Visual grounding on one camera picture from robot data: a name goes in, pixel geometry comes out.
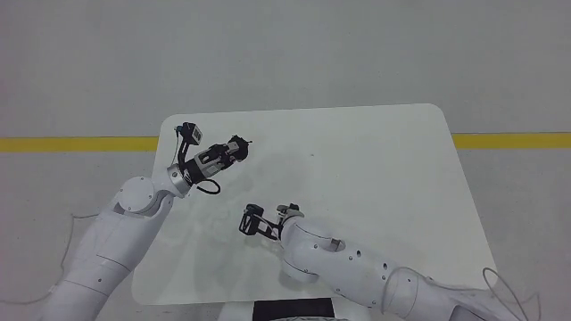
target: table top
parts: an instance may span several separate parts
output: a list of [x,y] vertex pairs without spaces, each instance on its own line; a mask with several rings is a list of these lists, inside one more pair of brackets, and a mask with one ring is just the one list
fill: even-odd
[[432,104],[182,114],[167,118],[153,171],[170,165],[174,127],[196,123],[203,141],[252,140],[242,162],[214,177],[218,195],[194,188],[174,206],[135,269],[146,305],[332,297],[325,285],[280,273],[280,247],[238,231],[256,203],[300,205],[336,237],[368,245],[446,284],[484,288],[495,268],[443,113]]

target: yellow floor stripe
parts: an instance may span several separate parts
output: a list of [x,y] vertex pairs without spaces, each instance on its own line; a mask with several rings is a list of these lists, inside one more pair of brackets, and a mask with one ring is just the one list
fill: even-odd
[[569,149],[571,133],[453,134],[457,149]]
[[[571,149],[571,133],[453,134],[457,149]],[[158,136],[0,138],[0,152],[155,152]]]
[[0,152],[155,152],[158,136],[0,138]]

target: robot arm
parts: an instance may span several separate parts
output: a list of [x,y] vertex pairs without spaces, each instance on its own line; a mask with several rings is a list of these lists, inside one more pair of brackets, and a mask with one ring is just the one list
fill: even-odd
[[320,278],[346,299],[407,321],[517,321],[488,291],[437,284],[366,246],[335,239],[296,205],[277,210],[278,222],[272,223],[262,217],[263,208],[249,204],[239,229],[278,240],[284,249],[282,271],[295,280]]
[[185,161],[189,145],[202,133],[194,124],[177,127],[183,140],[178,163],[154,179],[133,177],[95,218],[77,248],[70,271],[41,313],[45,321],[91,321],[123,279],[139,264],[172,208],[192,185],[227,169],[248,155],[248,143],[233,136]]

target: floor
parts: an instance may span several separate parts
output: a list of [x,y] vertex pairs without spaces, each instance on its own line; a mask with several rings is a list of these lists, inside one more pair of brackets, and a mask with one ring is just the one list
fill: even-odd
[[[452,133],[571,131],[568,0],[0,0],[0,18],[2,138],[156,136],[175,113],[397,103],[438,105]],[[499,271],[540,292],[543,320],[566,319],[571,150],[459,157]],[[47,290],[69,213],[98,211],[152,165],[152,152],[0,152],[0,299]],[[0,304],[0,318],[40,306]],[[128,279],[98,319],[219,308],[140,306]]]

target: black cable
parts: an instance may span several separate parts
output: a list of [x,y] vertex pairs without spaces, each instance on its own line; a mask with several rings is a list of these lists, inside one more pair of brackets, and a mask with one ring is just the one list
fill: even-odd
[[209,178],[206,178],[203,181],[212,182],[218,188],[218,190],[217,191],[210,191],[210,190],[206,190],[204,188],[201,188],[199,185],[197,185],[196,189],[198,189],[199,191],[202,191],[202,192],[207,193],[207,194],[219,194],[220,191],[222,191],[222,188],[220,187],[220,185],[218,185],[218,183],[216,181],[209,179]]
[[193,182],[190,180],[190,176],[186,172],[183,173],[182,178],[185,179],[185,182],[188,184],[189,188],[194,185]]
[[178,168],[180,169],[180,172],[185,169],[185,157],[186,152],[188,151],[188,146],[189,144],[185,141],[185,139],[183,139],[178,148]]
[[178,150],[178,134],[177,134],[177,144],[175,145],[175,153],[174,155],[172,155],[172,161],[170,162],[170,165],[175,163],[175,159],[177,158],[177,150]]

